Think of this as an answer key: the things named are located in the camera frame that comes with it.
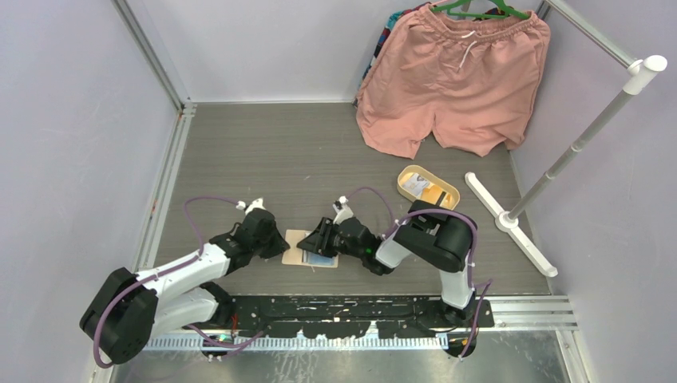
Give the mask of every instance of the white drawstring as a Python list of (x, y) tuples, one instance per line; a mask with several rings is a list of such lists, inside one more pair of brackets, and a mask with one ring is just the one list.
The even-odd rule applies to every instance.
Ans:
[[(461, 36), (461, 38), (469, 38), (470, 36), (474, 35), (475, 32), (477, 32), (477, 31), (474, 30), (474, 31), (470, 32), (469, 34)], [(465, 49), (465, 53), (463, 53), (463, 59), (461, 59), (461, 64), (458, 66), (457, 70), (461, 70), (461, 68), (463, 67), (463, 63), (465, 62), (465, 58), (468, 57), (468, 53), (470, 52), (470, 48), (472, 48), (473, 45), (475, 45), (475, 44), (477, 44), (477, 41), (471, 42), (470, 45), (468, 45), (468, 48)]]

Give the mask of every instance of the pink shorts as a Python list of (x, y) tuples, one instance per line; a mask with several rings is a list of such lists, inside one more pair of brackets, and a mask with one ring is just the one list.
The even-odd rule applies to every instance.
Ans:
[(454, 21), (425, 6), (400, 19), (358, 91), (366, 144), (409, 158), (431, 131), (479, 156), (521, 144), (550, 42), (528, 14)]

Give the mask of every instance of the green hanger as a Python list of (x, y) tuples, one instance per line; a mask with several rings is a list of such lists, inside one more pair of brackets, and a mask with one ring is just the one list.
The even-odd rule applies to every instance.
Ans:
[(505, 4), (503, 0), (489, 0), (492, 3), (496, 5), (496, 8), (499, 10), (502, 10), (505, 12), (505, 15), (500, 15), (500, 14), (464, 14), (460, 12), (450, 12), (453, 8), (457, 8), (459, 6), (462, 6), (468, 2), (471, 2), (472, 0), (459, 0), (453, 4), (448, 4), (446, 6), (436, 6), (433, 8), (433, 12), (442, 12), (443, 10), (446, 10), (446, 13), (452, 16), (470, 16), (472, 18), (506, 18), (507, 15), (513, 15), (517, 16), (523, 20), (526, 20), (529, 18), (529, 16), (523, 12), (520, 12), (519, 10), (514, 10), (513, 8), (510, 8)]

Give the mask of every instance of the wood grain surface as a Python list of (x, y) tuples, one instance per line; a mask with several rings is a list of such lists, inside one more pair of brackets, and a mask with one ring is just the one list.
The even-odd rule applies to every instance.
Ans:
[[(286, 229), (313, 229), (331, 204), (355, 188), (371, 186), (390, 201), (395, 215), (410, 202), (395, 182), (407, 165), (417, 164), (446, 180), (461, 193), (457, 210), (479, 225), (475, 280), (493, 278), (491, 294), (549, 294), (545, 278), (517, 245), (493, 224), (493, 217), (465, 186), (464, 174), (477, 173), (503, 206), (519, 200), (505, 147), (480, 158), (444, 149), (429, 136), (415, 160), (367, 147), (349, 104), (200, 105), (188, 135), (156, 264), (194, 251), (196, 238), (181, 211), (197, 195), (225, 195), (251, 201), (263, 197), (282, 235)], [(350, 200), (358, 218), (373, 232), (384, 231), (386, 208), (368, 191)], [(205, 239), (229, 231), (243, 213), (216, 201), (194, 203), (190, 212)], [(231, 294), (440, 294), (430, 264), (410, 257), (390, 275), (378, 277), (357, 259), (343, 256), (338, 268), (285, 266), (281, 257), (253, 259), (219, 284)]]

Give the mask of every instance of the white wall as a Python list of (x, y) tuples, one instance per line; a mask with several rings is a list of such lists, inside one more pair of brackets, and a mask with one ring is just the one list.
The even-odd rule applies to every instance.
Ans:
[(0, 68), (0, 381), (81, 381), (176, 111), (110, 0), (2, 2)]
[[(416, 0), (137, 0), (193, 101), (348, 101), (387, 18)], [(520, 9), (538, 0), (514, 0)], [(493, 7), (476, 0), (471, 10)]]
[[(631, 53), (662, 54), (660, 74), (535, 203), (531, 223), (560, 270), (600, 381), (674, 381), (677, 308), (677, 26), (673, 2), (572, 6)], [(531, 186), (628, 79), (559, 14), (527, 138), (514, 152)]]

